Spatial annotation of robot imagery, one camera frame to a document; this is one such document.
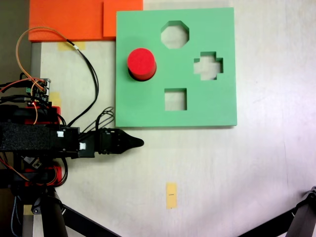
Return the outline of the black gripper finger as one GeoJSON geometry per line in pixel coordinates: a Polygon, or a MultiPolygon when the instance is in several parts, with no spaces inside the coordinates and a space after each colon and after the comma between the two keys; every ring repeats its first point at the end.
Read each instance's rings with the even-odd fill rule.
{"type": "Polygon", "coordinates": [[[124,139],[126,142],[144,142],[141,138],[131,136],[130,134],[126,132],[124,133],[124,139]]]}
{"type": "Polygon", "coordinates": [[[128,151],[134,148],[139,148],[144,146],[144,142],[138,142],[138,143],[126,143],[124,146],[124,151],[128,151]]]}

